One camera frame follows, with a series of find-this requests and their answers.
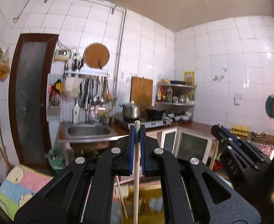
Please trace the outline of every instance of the corner shelf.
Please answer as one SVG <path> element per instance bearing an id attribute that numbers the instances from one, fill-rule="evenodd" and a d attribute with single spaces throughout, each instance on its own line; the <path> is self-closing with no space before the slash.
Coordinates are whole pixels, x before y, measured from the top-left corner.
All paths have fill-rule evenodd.
<path id="1" fill-rule="evenodd" d="M 157 83 L 158 86 L 168 86 L 168 87 L 184 87 L 184 88 L 190 88 L 195 89 L 196 86 L 188 86 L 188 85 L 182 85 L 182 84 L 167 84 L 167 83 Z"/>
<path id="2" fill-rule="evenodd" d="M 180 103 L 170 103 L 170 102 L 163 102 L 163 101 L 156 101 L 159 104 L 164 104 L 164 105 L 175 105 L 175 106 L 195 106 L 195 101 L 190 101 L 187 104 L 180 104 Z"/>

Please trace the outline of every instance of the stainless steel pot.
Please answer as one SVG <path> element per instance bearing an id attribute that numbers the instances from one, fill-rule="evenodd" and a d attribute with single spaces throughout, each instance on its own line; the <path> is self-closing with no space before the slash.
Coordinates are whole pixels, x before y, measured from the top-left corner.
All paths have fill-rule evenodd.
<path id="1" fill-rule="evenodd" d="M 126 119 L 139 119 L 141 116 L 141 107 L 134 104 L 134 101 L 120 105 L 122 115 Z"/>

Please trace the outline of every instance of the gas stove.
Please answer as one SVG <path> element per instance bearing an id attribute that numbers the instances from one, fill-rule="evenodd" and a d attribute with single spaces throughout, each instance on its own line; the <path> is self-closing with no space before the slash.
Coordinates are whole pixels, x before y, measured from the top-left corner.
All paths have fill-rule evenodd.
<path id="1" fill-rule="evenodd" d="M 154 121 L 147 121 L 145 119 L 139 119 L 141 125 L 144 125 L 146 129 L 148 128 L 155 128 L 165 125 L 170 125 L 171 121 L 168 119 L 162 119 L 162 120 L 154 120 Z M 131 125 L 134 125 L 135 120 L 128 120 L 124 119 L 122 117 L 116 118 L 115 122 L 117 125 L 121 126 L 122 128 L 128 130 Z"/>

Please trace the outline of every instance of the stainless steel sink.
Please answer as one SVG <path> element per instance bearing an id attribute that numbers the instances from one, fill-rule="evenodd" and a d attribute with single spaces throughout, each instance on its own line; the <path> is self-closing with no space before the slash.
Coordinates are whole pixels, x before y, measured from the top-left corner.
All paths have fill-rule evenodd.
<path id="1" fill-rule="evenodd" d="M 115 136 L 116 132 L 106 125 L 70 125 L 65 130 L 66 138 L 98 138 Z"/>

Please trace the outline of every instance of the wooden cutting board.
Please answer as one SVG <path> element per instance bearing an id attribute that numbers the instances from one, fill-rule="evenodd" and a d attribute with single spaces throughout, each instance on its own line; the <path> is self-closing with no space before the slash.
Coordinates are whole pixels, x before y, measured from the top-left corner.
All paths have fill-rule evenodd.
<path id="1" fill-rule="evenodd" d="M 152 80 L 140 77 L 132 77 L 130 101 L 138 106 L 151 107 L 152 105 Z M 141 116 L 145 117 L 146 112 L 143 108 Z"/>

